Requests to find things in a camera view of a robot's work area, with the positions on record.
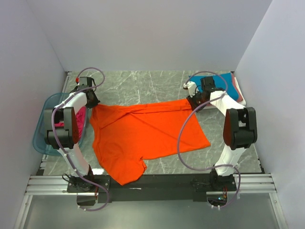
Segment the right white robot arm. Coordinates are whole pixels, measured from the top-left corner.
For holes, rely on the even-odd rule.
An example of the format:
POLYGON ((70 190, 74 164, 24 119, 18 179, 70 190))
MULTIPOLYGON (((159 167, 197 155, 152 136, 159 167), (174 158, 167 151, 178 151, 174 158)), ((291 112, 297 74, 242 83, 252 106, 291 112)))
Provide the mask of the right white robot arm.
POLYGON ((212 76, 201 79, 201 90, 188 80, 183 88, 188 91, 187 101, 193 111, 200 111, 211 104, 224 115, 224 148, 210 172, 209 185, 220 190, 233 182, 233 173, 241 155, 257 141, 256 111, 239 104, 224 88, 216 87, 212 76))

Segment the orange t shirt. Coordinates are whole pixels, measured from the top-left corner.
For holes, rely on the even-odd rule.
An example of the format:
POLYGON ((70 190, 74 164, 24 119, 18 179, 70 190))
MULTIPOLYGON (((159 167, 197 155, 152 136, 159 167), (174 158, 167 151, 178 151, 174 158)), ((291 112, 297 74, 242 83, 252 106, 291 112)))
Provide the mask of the orange t shirt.
POLYGON ((145 160, 209 147, 186 99, 131 106, 99 104, 92 109, 92 144, 99 164, 120 185, 138 180, 145 160))

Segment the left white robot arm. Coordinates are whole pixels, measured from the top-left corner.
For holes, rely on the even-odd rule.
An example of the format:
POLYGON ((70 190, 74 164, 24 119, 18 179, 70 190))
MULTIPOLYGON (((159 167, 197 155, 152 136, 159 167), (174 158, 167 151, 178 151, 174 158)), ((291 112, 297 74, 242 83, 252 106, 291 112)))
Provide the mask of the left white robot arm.
POLYGON ((92 168, 84 159, 79 147, 76 114, 81 108, 93 108, 99 100, 91 89, 95 85, 94 79, 78 77, 76 82, 77 86, 65 100, 55 107, 44 110, 44 140, 47 145, 57 150, 69 165, 69 187, 79 192, 95 192, 99 188, 95 185, 92 168))

